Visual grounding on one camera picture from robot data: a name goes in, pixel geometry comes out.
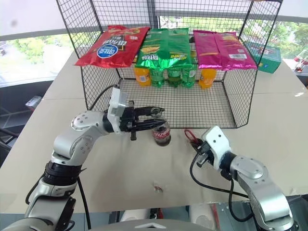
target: wire mesh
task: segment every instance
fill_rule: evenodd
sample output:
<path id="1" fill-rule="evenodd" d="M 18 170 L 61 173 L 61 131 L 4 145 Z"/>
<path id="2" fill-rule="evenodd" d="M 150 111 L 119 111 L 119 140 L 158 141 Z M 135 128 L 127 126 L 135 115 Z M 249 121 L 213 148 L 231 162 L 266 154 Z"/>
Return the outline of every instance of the wire mesh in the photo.
<path id="1" fill-rule="evenodd" d="M 127 79 L 121 81 L 120 88 L 128 93 L 136 107 L 163 107 L 164 117 L 172 128 L 208 128 L 213 124 L 222 128 L 235 126 L 222 82 L 214 82 L 208 90 L 202 90 L 198 84 L 187 89 L 172 88 L 167 83 L 159 89 L 143 88 L 135 80 Z"/>
<path id="2" fill-rule="evenodd" d="M 240 39 L 244 45 L 247 42 L 261 44 L 259 50 L 249 50 L 257 64 L 261 61 L 261 56 L 270 37 L 280 5 L 279 1 L 253 2 L 250 14 L 247 15 L 246 22 L 243 25 Z"/>
<path id="3" fill-rule="evenodd" d="M 108 25 L 151 28 L 188 27 L 217 32 L 236 31 L 241 42 L 257 42 L 263 53 L 282 0 L 57 0 L 59 10 L 78 57 L 85 54 Z M 110 84 L 120 87 L 136 107 L 161 106 L 173 128 L 238 128 L 248 123 L 256 70 L 217 71 L 210 89 L 142 88 L 134 80 L 133 67 L 82 68 L 87 107 Z M 200 78 L 197 71 L 196 81 Z M 94 109 L 108 106 L 111 91 L 102 96 Z"/>

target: green chip bag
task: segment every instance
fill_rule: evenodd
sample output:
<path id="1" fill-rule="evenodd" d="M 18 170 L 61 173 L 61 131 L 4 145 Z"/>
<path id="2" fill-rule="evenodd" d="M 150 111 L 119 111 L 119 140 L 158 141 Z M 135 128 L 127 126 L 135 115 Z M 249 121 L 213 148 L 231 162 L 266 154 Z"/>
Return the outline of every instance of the green chip bag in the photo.
<path id="1" fill-rule="evenodd" d="M 152 29 L 139 51 L 136 67 L 165 70 L 191 67 L 188 28 Z"/>

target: white table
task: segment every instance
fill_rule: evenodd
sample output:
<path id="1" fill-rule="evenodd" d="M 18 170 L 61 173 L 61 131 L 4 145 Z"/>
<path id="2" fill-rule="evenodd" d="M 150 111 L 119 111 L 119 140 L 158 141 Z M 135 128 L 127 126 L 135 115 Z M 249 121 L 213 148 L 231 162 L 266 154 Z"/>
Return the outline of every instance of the white table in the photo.
<path id="1" fill-rule="evenodd" d="M 1 213 L 25 212 L 26 194 L 43 173 L 55 137 L 85 110 L 80 68 L 73 66 L 76 60 L 72 54 L 0 169 Z M 233 152 L 263 162 L 286 195 L 308 193 L 303 174 L 307 168 L 307 105 L 305 87 L 282 63 L 272 75 L 258 72 L 248 125 L 224 130 Z M 194 133 L 204 131 L 195 129 Z M 226 193 L 193 182 L 189 165 L 194 151 L 182 129 L 173 129 L 171 136 L 166 147 L 157 146 L 150 131 L 138 132 L 134 142 L 130 134 L 100 138 L 83 166 L 88 169 L 80 176 L 90 212 L 227 201 Z M 230 187 L 210 166 L 194 172 L 202 182 Z M 163 193 L 155 192 L 153 184 L 160 185 Z M 235 189 L 243 192 L 237 184 Z M 83 212 L 78 190 L 74 197 L 75 212 Z"/>

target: soda bottle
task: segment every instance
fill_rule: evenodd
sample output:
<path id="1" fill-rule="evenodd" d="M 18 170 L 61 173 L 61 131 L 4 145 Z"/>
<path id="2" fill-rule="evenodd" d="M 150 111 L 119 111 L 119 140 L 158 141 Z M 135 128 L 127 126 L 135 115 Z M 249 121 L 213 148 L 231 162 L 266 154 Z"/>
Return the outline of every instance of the soda bottle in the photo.
<path id="1" fill-rule="evenodd" d="M 199 80 L 199 85 L 202 89 L 210 88 L 216 77 L 215 69 L 203 69 L 201 71 L 201 79 Z"/>
<path id="2" fill-rule="evenodd" d="M 165 83 L 164 71 L 150 70 L 151 82 L 155 87 L 160 88 Z"/>
<path id="3" fill-rule="evenodd" d="M 182 69 L 182 85 L 186 88 L 191 88 L 196 81 L 196 72 L 198 67 L 196 56 L 196 51 L 191 51 L 192 66 Z"/>
<path id="4" fill-rule="evenodd" d="M 168 71 L 168 83 L 177 88 L 181 84 L 181 68 L 170 68 Z"/>
<path id="5" fill-rule="evenodd" d="M 294 60 L 295 60 L 296 62 L 301 61 L 301 60 L 304 58 L 306 51 L 307 51 L 307 50 L 303 50 L 300 54 L 298 54 L 298 55 L 294 58 Z"/>
<path id="6" fill-rule="evenodd" d="M 162 111 L 157 107 L 151 109 L 151 116 L 153 118 L 164 119 L 162 116 Z M 170 126 L 168 122 L 153 128 L 152 134 L 155 142 L 159 146 L 167 146 L 171 141 Z"/>
<path id="7" fill-rule="evenodd" d="M 151 85 L 149 69 L 135 67 L 134 72 L 136 76 L 136 81 L 139 83 L 140 86 L 145 87 Z"/>

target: small cola bottle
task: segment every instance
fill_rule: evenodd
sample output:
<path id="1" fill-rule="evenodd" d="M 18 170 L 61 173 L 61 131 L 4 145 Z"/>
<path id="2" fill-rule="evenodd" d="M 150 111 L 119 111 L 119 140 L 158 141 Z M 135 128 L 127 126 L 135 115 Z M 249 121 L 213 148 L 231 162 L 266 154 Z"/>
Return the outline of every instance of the small cola bottle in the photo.
<path id="1" fill-rule="evenodd" d="M 155 107 L 151 109 L 151 116 L 154 119 L 155 118 L 164 119 L 162 116 L 162 111 L 159 108 L 155 108 Z M 155 142 L 159 146 L 167 146 L 171 141 L 170 126 L 168 122 L 164 123 L 163 125 L 153 128 L 152 134 L 153 134 Z"/>

